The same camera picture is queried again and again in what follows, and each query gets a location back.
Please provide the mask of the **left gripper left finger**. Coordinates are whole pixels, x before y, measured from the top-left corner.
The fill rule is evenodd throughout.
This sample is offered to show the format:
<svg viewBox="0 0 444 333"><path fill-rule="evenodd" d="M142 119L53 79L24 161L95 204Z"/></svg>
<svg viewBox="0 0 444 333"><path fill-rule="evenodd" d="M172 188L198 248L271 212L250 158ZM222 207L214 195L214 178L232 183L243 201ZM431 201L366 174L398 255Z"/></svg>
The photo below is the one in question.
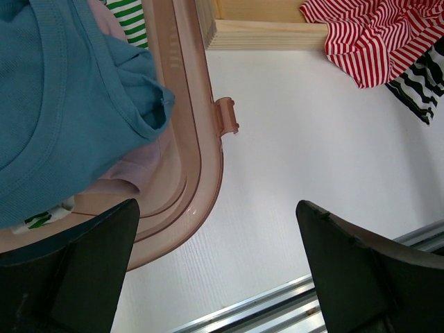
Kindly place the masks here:
<svg viewBox="0 0 444 333"><path fill-rule="evenodd" d="M125 200L1 254L2 332L110 332L139 224Z"/></svg>

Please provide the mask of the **mauve pink tank top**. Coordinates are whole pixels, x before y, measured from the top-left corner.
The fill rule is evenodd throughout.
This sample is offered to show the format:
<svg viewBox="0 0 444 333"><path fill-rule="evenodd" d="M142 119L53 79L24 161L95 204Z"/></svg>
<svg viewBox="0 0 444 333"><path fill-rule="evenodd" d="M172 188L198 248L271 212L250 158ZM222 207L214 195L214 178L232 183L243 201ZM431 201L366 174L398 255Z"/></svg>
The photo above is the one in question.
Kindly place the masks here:
<svg viewBox="0 0 444 333"><path fill-rule="evenodd" d="M123 156L83 194L138 195L144 192L171 141L166 129L154 142Z"/></svg>

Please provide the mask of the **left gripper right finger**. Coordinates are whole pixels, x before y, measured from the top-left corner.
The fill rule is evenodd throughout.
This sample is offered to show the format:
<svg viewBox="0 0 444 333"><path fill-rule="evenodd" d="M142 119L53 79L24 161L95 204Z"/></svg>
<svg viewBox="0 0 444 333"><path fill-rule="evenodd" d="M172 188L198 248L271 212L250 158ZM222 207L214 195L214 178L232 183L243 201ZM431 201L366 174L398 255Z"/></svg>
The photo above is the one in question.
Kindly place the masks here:
<svg viewBox="0 0 444 333"><path fill-rule="evenodd" d="M443 331L443 257L308 200L296 218L328 332Z"/></svg>

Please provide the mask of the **green striped tank top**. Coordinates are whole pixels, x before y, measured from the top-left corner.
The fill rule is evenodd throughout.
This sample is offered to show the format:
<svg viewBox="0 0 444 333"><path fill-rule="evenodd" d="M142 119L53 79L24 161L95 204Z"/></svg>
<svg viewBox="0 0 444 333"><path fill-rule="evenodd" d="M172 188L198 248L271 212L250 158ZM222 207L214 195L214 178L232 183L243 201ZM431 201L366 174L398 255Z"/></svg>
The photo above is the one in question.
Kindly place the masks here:
<svg viewBox="0 0 444 333"><path fill-rule="evenodd" d="M133 46L148 47L146 24L141 1L89 1L90 9L102 32ZM59 221L73 212L72 196L51 209L36 214L11 227L13 234L22 234Z"/></svg>

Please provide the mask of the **red striped tank top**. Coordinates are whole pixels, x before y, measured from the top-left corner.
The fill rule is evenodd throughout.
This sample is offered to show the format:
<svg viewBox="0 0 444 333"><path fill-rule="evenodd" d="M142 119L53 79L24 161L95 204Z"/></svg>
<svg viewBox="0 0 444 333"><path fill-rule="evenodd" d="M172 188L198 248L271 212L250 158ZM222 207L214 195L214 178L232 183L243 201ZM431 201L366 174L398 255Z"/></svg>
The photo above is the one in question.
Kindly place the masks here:
<svg viewBox="0 0 444 333"><path fill-rule="evenodd" d="M388 83L443 36L442 1L306 1L310 24L325 24L327 59L358 88Z"/></svg>

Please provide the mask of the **black white striped tank top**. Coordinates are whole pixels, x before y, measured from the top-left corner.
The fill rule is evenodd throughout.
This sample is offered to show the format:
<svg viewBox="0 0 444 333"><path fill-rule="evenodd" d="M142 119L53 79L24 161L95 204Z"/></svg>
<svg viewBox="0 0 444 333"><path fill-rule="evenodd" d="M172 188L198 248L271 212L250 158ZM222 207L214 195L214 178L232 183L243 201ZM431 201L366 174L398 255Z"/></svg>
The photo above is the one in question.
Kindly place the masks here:
<svg viewBox="0 0 444 333"><path fill-rule="evenodd" d="M420 121L429 125L443 95L443 37L386 87Z"/></svg>

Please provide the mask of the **teal blue tank top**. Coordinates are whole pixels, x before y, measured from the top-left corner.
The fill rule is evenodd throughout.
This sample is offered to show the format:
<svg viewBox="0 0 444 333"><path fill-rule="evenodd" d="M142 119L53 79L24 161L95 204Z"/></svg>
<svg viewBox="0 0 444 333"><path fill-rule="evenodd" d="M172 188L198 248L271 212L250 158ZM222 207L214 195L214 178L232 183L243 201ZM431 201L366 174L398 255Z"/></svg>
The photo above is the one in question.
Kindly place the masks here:
<svg viewBox="0 0 444 333"><path fill-rule="evenodd" d="M1 227L86 190L155 141L175 97L100 2L1 2Z"/></svg>

